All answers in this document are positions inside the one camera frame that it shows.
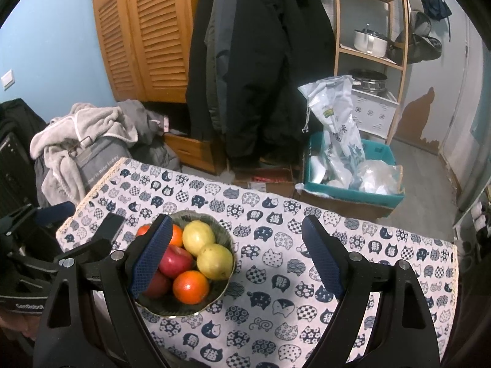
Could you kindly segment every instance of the pot handle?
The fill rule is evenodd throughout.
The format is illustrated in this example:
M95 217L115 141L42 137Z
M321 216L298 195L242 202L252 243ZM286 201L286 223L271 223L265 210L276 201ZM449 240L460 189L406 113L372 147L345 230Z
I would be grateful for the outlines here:
M367 54L373 54L373 43L375 42L375 37L372 35L368 35L368 44L367 44Z

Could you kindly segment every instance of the pile of clothes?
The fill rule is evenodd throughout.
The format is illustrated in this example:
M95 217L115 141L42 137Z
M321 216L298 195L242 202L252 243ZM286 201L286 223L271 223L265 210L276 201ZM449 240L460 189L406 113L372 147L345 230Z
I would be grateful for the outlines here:
M321 0L198 0L187 103L191 136L230 158L295 150L322 127L298 87L330 77L335 36Z
M136 100L108 108L74 104L31 140L39 205L77 205L121 157L180 171L179 158L159 136L163 125L163 117Z

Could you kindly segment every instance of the plastic bag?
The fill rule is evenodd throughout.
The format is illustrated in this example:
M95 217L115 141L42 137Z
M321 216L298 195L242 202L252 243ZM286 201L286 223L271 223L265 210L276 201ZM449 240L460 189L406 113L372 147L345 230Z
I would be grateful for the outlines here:
M350 189L381 195L401 193L402 166L391 166L382 160L361 162L353 175Z
M330 77L299 87L313 114L323 124L321 160L333 174L335 186L348 188L365 160L360 133L353 120L351 76Z

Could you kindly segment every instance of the teal storage bin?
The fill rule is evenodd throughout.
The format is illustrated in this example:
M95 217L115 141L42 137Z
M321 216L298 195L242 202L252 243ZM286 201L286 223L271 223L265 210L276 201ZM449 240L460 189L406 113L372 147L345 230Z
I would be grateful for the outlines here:
M374 141L362 140L365 157L369 160L383 160L385 163L394 166L396 161L390 147ZM368 192L361 192L353 189L342 189L330 187L329 185L316 184L310 182L310 159L312 155L318 155L321 149L322 133L315 133L309 140L309 153L305 159L304 185L305 189L312 192L327 194L333 198L343 201L352 201L371 205L379 205L394 209L404 199L404 192L399 195L379 195Z

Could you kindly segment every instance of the louvered door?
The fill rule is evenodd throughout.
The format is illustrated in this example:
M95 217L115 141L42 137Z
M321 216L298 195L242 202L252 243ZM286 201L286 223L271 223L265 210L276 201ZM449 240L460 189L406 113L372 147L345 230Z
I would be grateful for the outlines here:
M128 0L141 77L151 101L186 102L191 0Z
M127 0L93 0L97 35L116 100L146 100L128 17Z

